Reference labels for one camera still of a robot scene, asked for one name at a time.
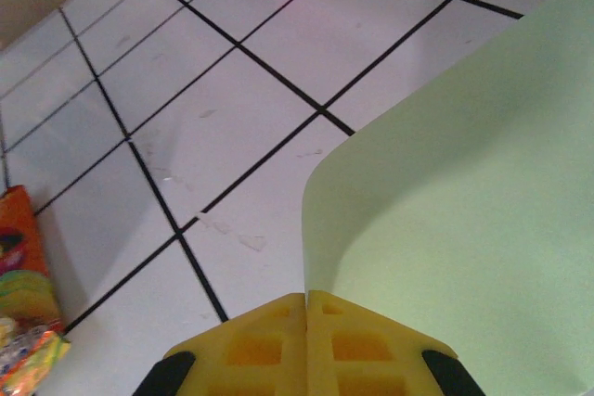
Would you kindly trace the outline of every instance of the black rubber tip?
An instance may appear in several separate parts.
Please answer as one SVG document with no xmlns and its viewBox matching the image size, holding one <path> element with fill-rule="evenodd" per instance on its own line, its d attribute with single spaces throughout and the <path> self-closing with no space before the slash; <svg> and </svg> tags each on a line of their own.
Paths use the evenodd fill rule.
<svg viewBox="0 0 594 396">
<path fill-rule="evenodd" d="M 422 355 L 444 396 L 485 396 L 459 360 L 434 350 Z"/>
<path fill-rule="evenodd" d="M 157 362 L 133 396 L 175 396 L 195 361 L 193 353 L 181 351 Z"/>
</svg>

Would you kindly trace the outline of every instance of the candy wrapper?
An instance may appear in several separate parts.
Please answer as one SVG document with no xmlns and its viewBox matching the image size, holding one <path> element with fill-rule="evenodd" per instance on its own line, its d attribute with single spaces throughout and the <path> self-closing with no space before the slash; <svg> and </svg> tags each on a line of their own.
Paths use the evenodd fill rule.
<svg viewBox="0 0 594 396">
<path fill-rule="evenodd" d="M 24 187 L 0 199 L 0 396 L 28 396 L 70 344 Z"/>
</svg>

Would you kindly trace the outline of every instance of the colorful packaging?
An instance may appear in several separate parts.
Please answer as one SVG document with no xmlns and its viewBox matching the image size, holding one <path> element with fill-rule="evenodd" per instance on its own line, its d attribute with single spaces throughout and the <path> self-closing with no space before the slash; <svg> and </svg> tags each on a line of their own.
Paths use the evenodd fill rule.
<svg viewBox="0 0 594 396">
<path fill-rule="evenodd" d="M 0 396 L 32 394 L 69 349 L 23 186 L 0 198 Z"/>
</svg>

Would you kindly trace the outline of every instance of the green sheet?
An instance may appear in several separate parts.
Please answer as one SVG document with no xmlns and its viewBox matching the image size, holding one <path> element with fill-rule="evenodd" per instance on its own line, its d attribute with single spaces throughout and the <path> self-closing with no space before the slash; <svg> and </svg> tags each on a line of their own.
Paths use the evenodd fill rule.
<svg viewBox="0 0 594 396">
<path fill-rule="evenodd" d="M 303 242 L 308 289 L 446 342 L 487 396 L 594 387 L 594 0 L 548 1 L 338 147 Z"/>
</svg>

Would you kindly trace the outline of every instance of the yellow plastic object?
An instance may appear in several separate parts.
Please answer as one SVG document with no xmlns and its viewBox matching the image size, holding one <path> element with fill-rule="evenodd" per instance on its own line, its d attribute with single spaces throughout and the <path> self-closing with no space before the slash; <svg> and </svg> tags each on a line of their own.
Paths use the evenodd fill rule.
<svg viewBox="0 0 594 396">
<path fill-rule="evenodd" d="M 594 2 L 550 0 L 319 164 L 307 288 L 454 345 L 487 395 L 594 388 L 593 92 Z"/>
<path fill-rule="evenodd" d="M 308 396 L 442 396 L 421 356 L 442 342 L 323 291 L 307 306 Z"/>
<path fill-rule="evenodd" d="M 433 377 L 436 372 L 449 375 L 446 379 L 449 385 L 457 386 L 454 393 L 463 389 L 468 396 L 484 396 L 473 381 L 463 380 L 471 380 L 465 370 L 462 374 L 457 374 L 456 368 L 435 371 L 433 365 L 426 362 L 427 351 L 459 364 L 457 355 L 440 341 L 349 301 L 324 291 L 311 291 L 306 310 L 304 294 L 290 294 L 171 349 L 162 363 L 189 352 L 195 361 L 185 369 L 183 382 L 178 381 L 182 382 L 179 389 L 163 387 L 159 394 L 452 394 L 451 390 L 442 392 L 448 383 L 437 375 Z M 179 376 L 177 371 L 180 371 L 179 365 L 151 372 L 141 385 L 144 390 L 139 390 L 135 396 L 156 394 L 154 386 L 175 381 L 175 376 Z"/>
<path fill-rule="evenodd" d="M 303 396 L 305 297 L 289 294 L 171 349 L 196 363 L 176 396 Z"/>
</svg>

